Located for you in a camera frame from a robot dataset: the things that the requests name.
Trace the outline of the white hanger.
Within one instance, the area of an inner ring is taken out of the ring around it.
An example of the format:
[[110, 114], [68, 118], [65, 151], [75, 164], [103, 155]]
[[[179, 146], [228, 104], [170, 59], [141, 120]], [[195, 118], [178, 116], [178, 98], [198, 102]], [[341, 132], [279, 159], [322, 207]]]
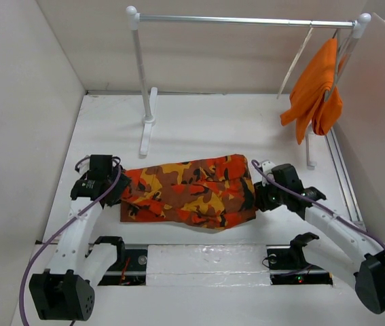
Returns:
[[308, 29], [308, 32], [307, 32], [307, 34], [306, 34], [302, 44], [300, 45], [296, 55], [294, 56], [293, 60], [291, 61], [291, 64], [289, 65], [289, 68], [288, 68], [288, 70], [286, 72], [286, 75], [285, 75], [285, 77], [284, 77], [284, 79], [283, 79], [283, 81], [282, 81], [282, 83], [281, 83], [281, 85], [279, 87], [278, 93], [276, 95], [277, 99], [280, 98], [280, 95], [282, 94], [282, 91], [285, 89], [285, 86], [286, 86], [286, 84], [287, 84], [287, 82], [288, 82], [288, 80], [289, 80], [289, 78], [290, 78], [290, 76], [291, 76], [291, 74], [292, 74], [296, 64], [298, 63], [298, 61], [299, 61], [301, 55], [303, 54], [303, 52], [304, 52], [304, 50], [305, 50], [309, 40], [312, 37], [313, 31], [314, 31], [313, 27], [310, 27]]

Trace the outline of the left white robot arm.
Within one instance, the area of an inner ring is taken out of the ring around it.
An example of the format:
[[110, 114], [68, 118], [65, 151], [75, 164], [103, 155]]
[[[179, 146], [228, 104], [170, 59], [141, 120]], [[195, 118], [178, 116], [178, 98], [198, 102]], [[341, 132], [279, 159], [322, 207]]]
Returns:
[[75, 165], [80, 178], [72, 187], [67, 222], [42, 245], [58, 244], [42, 273], [25, 270], [21, 289], [28, 288], [38, 317], [45, 321], [87, 321], [95, 304], [95, 288], [109, 268], [126, 263], [120, 236], [90, 237], [103, 209], [121, 202], [130, 185], [121, 160], [112, 155], [91, 155]]

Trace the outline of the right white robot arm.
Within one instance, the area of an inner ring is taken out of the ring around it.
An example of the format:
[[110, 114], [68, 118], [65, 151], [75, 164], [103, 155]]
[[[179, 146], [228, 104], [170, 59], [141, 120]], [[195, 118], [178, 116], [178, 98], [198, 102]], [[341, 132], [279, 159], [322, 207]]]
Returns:
[[262, 177], [256, 183], [260, 211], [283, 206], [328, 238], [321, 240], [311, 232], [296, 236], [290, 244], [290, 262], [332, 273], [355, 291], [370, 312], [385, 312], [385, 243], [326, 207], [325, 195], [315, 187], [305, 188], [293, 165], [269, 160], [251, 164]]

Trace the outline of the orange camouflage trousers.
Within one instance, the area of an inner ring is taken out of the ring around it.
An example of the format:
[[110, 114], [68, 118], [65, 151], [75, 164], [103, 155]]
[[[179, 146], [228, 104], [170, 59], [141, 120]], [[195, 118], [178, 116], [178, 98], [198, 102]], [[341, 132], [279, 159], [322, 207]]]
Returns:
[[245, 156], [231, 154], [126, 171], [123, 223], [176, 222], [226, 230], [254, 220], [255, 188]]

